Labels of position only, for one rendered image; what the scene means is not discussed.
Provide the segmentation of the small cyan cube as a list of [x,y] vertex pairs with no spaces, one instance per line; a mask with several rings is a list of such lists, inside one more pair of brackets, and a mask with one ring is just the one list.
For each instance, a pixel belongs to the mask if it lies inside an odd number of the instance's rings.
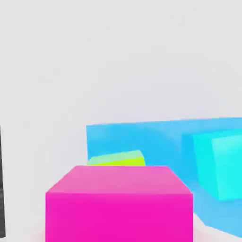
[[192,136],[198,182],[219,201],[242,199],[242,129]]

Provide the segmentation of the small magenta cube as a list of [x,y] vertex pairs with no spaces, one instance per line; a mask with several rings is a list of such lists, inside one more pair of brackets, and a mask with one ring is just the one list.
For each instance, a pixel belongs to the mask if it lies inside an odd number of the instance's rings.
[[193,242],[193,195],[166,166],[76,166],[45,200],[45,242]]

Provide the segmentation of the small yellow-green cube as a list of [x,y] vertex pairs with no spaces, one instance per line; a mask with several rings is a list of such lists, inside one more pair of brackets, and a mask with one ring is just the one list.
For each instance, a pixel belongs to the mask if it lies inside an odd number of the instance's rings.
[[91,157],[87,165],[102,166],[145,166],[145,159],[141,151],[127,151],[115,154]]

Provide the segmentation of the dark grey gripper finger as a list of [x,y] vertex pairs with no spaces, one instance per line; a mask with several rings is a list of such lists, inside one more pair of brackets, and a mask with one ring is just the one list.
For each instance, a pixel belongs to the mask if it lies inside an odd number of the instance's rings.
[[6,236],[6,227],[5,227],[3,168],[2,168],[1,136],[0,136],[0,238],[4,238],[5,236]]

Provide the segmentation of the large blue box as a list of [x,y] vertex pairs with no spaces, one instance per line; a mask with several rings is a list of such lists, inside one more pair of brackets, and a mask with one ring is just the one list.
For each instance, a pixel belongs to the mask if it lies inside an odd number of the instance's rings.
[[199,185],[191,138],[233,129],[242,129],[242,117],[88,125],[87,157],[139,150],[147,166],[169,166],[192,191],[194,213],[211,236],[242,242],[242,199],[218,201]]

